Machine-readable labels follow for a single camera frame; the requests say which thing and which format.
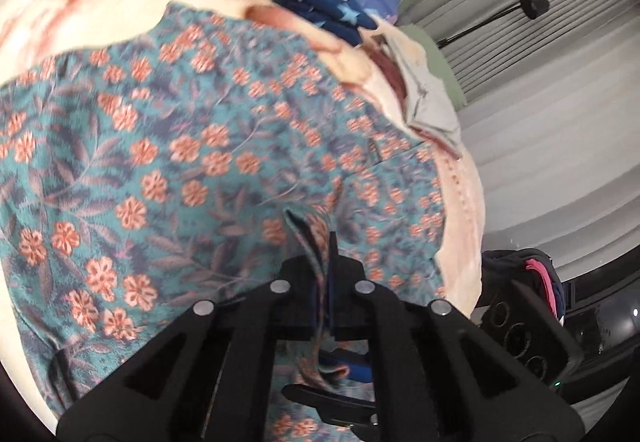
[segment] camera lens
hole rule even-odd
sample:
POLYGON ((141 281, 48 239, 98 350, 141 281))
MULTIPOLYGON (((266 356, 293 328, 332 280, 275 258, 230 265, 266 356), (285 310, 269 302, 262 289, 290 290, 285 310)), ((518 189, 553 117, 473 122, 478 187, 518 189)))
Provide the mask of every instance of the camera lens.
POLYGON ((530 344, 531 332, 527 330, 524 323, 516 323, 507 331, 502 346, 504 346, 505 350, 513 357, 519 358, 529 349, 530 344))
POLYGON ((533 356, 529 361, 525 362, 526 369, 537 378, 545 378, 546 376, 546 359, 542 356, 533 356))
POLYGON ((494 327, 504 327, 511 311, 506 301, 500 301, 491 312, 491 323, 494 327))

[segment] star print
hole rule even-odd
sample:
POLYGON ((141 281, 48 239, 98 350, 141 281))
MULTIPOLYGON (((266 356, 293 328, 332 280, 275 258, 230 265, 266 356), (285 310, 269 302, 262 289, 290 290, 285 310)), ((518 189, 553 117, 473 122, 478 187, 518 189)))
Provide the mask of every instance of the star print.
POLYGON ((340 12, 342 12, 342 18, 340 18, 341 22, 348 22, 352 26, 356 25, 358 16, 360 16, 360 13, 358 11, 354 11, 347 4, 340 4, 338 6, 338 9, 340 9, 340 12))

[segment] beige bedding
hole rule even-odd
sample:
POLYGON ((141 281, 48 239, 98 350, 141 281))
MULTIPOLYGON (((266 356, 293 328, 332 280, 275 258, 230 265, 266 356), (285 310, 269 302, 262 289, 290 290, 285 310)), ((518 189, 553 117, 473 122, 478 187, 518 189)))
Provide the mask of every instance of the beige bedding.
MULTIPOLYGON (((75 48, 109 45, 149 31, 160 21, 170 1, 0 0, 0 83, 19 76, 47 56, 75 48)), ((362 50, 356 50, 292 13, 273 6, 270 0, 174 1, 303 34, 338 79, 361 92, 397 127, 413 133, 402 122, 393 90, 362 50)), ((398 29, 381 24, 377 32, 393 34, 408 54, 424 56, 421 47, 398 29)), ((481 290, 484 199, 476 167, 466 150, 464 152, 460 160, 443 149, 438 149, 435 156, 447 213, 444 240, 437 260, 444 275, 446 297, 470 315, 481 290)), ((55 420, 26 367, 4 279, 0 283, 0 327, 9 339, 0 347, 2 364, 31 408, 53 428, 55 420)))

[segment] floral shirt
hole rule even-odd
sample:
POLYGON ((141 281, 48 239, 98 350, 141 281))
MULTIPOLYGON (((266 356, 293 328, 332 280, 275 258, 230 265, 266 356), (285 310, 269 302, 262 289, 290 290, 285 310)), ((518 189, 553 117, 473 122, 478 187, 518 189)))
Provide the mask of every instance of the floral shirt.
MULTIPOLYGON (((443 293, 432 146, 290 32, 170 4, 147 34, 49 58, 0 89, 0 162, 2 268, 56 414, 194 301, 254 288, 300 254, 322 283, 330 230, 401 298, 443 293)), ((301 372, 322 386, 314 352, 293 353, 273 389, 301 372)), ((279 393, 269 419, 268 440, 353 439, 279 393)))

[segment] silver screw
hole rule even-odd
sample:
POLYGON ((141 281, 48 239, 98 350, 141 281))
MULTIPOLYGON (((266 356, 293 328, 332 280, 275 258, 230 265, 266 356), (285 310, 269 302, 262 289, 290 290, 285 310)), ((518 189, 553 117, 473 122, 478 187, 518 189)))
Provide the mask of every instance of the silver screw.
POLYGON ((446 316, 452 310, 451 304, 445 299, 437 299, 431 302, 431 310, 438 316, 446 316))
POLYGON ((368 279, 361 279, 356 283, 356 292, 359 292, 360 294, 371 294, 375 289, 375 283, 368 279))
POLYGON ((286 279, 275 279, 271 282, 271 292, 275 292, 276 294, 285 294, 289 292, 291 288, 291 284, 286 279))
POLYGON ((198 301, 193 306, 193 313, 198 316, 208 316, 213 312, 214 308, 215 308, 215 305, 213 305, 212 302, 204 299, 202 301, 198 301))

